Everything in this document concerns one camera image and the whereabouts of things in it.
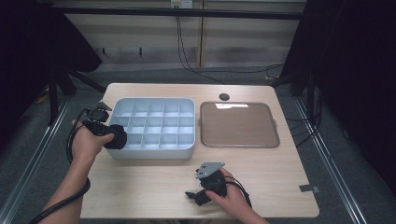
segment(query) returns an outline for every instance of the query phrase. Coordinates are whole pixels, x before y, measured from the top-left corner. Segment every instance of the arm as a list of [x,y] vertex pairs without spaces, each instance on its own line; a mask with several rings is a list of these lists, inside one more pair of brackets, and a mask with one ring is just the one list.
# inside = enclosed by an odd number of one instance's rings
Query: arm
[[[105,143],[111,141],[114,135],[95,136],[86,127],[81,127],[72,145],[73,161],[61,185],[49,199],[43,210],[80,191],[88,178],[96,155]],[[40,223],[79,223],[82,197],[44,218]]]
[[[224,168],[220,169],[224,176],[232,176]],[[233,181],[231,178],[225,177],[226,181]],[[226,213],[235,217],[245,224],[268,224],[268,222],[260,217],[248,205],[240,189],[234,185],[227,185],[227,196],[220,197],[217,193],[207,190],[207,197],[213,202],[218,203]]]

